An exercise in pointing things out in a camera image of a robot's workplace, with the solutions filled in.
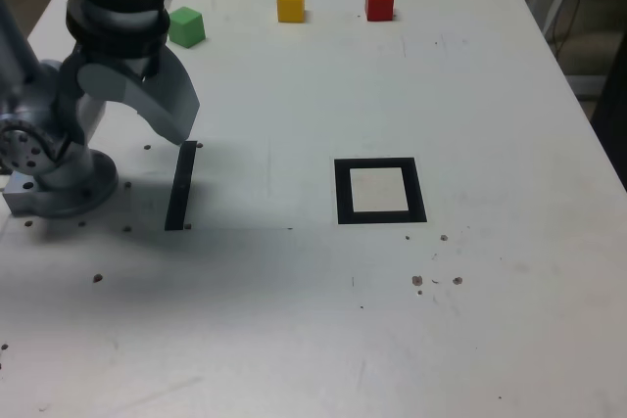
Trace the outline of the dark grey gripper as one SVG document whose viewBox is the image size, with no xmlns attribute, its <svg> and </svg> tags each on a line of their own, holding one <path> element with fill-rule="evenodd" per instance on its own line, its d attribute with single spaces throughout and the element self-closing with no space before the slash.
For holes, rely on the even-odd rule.
<svg viewBox="0 0 627 418">
<path fill-rule="evenodd" d="M 186 141 L 200 108 L 192 81 L 168 48 L 78 45 L 59 68 L 58 97 L 91 97 L 134 109 L 174 145 Z"/>
</svg>

